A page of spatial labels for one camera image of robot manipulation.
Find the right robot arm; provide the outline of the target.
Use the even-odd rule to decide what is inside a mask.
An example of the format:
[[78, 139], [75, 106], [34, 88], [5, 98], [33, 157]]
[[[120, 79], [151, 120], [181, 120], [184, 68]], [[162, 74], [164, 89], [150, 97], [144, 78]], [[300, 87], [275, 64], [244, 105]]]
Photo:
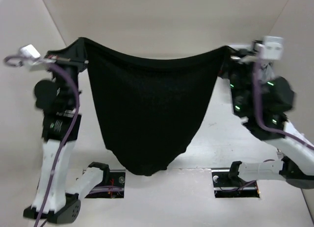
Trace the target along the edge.
[[261, 50], [227, 47], [222, 78], [230, 83], [233, 114], [258, 140], [273, 146], [278, 158], [265, 162], [232, 162], [227, 178], [243, 188], [257, 180], [285, 181], [301, 189], [314, 187], [314, 146], [288, 119], [295, 92], [281, 77], [262, 79]]

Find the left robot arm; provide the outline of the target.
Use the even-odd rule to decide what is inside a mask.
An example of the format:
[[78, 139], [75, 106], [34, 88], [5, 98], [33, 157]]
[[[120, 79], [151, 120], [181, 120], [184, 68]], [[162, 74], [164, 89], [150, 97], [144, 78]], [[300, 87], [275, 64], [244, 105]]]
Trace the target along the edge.
[[56, 54], [42, 57], [32, 45], [21, 48], [20, 53], [22, 64], [44, 66], [52, 73], [51, 79], [41, 80], [34, 87], [35, 106], [44, 114], [43, 163], [35, 199], [23, 216], [33, 219], [37, 227], [71, 224], [78, 216], [81, 200], [100, 193], [110, 182], [109, 166], [93, 162], [71, 188], [66, 188], [69, 159], [81, 120], [78, 74], [86, 69], [87, 60]]

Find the black tank top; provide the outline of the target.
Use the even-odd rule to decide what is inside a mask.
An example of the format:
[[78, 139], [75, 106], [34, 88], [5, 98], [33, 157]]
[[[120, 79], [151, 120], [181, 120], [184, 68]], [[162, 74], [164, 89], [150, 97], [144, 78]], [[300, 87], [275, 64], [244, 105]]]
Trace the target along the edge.
[[57, 50], [84, 52], [105, 147], [131, 173], [151, 176], [184, 153], [206, 114], [227, 47], [147, 59], [80, 37]]

